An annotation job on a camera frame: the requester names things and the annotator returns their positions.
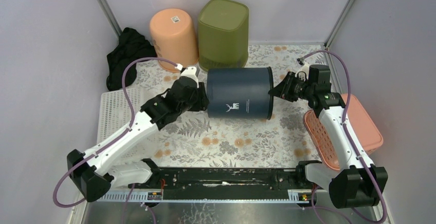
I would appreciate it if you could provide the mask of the dark blue round bin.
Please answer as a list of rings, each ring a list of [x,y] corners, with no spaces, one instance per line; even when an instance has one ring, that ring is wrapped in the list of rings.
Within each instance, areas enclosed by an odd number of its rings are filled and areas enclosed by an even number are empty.
[[[269,120],[274,98],[268,92],[273,84],[270,67],[209,70],[206,83],[208,117]]]

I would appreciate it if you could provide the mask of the orange round bucket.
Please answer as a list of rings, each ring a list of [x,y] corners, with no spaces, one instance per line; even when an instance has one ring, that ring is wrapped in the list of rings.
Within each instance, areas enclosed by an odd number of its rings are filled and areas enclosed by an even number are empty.
[[[151,18],[149,29],[159,58],[183,66],[198,62],[193,20],[187,12],[176,8],[159,11]]]

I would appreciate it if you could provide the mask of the white plastic basket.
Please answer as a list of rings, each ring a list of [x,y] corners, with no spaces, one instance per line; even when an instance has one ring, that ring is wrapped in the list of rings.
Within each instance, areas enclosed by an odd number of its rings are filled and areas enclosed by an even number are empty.
[[[147,100],[157,95],[156,92],[146,90],[142,87],[129,87],[126,89],[135,112]],[[119,128],[129,123],[131,111],[122,90],[105,92],[100,98],[99,123],[97,132],[97,143],[115,133]],[[158,136],[156,134],[140,140],[133,148],[125,152],[114,161],[115,165],[130,164],[141,159],[152,158],[156,152]]]

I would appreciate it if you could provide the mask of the green mesh waste bin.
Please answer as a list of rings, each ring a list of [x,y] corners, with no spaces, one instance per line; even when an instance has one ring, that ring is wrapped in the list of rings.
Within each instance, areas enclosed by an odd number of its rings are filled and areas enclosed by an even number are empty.
[[[210,0],[198,19],[199,66],[242,68],[248,60],[249,9],[232,0]]]

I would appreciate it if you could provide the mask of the pink plastic basket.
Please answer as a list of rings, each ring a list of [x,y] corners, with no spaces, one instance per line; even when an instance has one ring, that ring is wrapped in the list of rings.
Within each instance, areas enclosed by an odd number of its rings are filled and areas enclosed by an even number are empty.
[[[382,146],[384,140],[381,133],[355,96],[351,96],[351,104],[347,116],[351,121],[352,128],[361,146],[368,155]],[[316,147],[321,161],[333,170],[340,170],[337,154],[328,132],[316,117],[313,110],[309,110],[304,114],[303,124]]]

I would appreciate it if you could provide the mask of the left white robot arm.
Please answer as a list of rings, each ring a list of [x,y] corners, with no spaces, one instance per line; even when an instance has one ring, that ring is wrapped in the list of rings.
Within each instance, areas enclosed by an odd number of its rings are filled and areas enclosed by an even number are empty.
[[[198,73],[195,66],[183,68],[171,88],[149,99],[129,123],[86,151],[73,150],[67,155],[68,176],[85,201],[96,201],[119,186],[142,183],[152,189],[159,184],[159,174],[145,162],[116,165],[116,161],[181,114],[206,108],[205,87]]]

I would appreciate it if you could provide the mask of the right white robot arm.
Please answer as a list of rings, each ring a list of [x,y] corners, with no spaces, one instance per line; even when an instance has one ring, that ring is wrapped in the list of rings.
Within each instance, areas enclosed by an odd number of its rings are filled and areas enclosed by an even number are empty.
[[[288,72],[269,95],[295,102],[307,100],[316,118],[324,126],[339,162],[335,171],[318,161],[301,161],[296,167],[295,182],[308,189],[316,184],[328,191],[338,209],[371,207],[379,204],[387,183],[384,167],[375,166],[355,134],[341,95],[331,91],[330,69],[326,65],[311,65],[306,80]]]

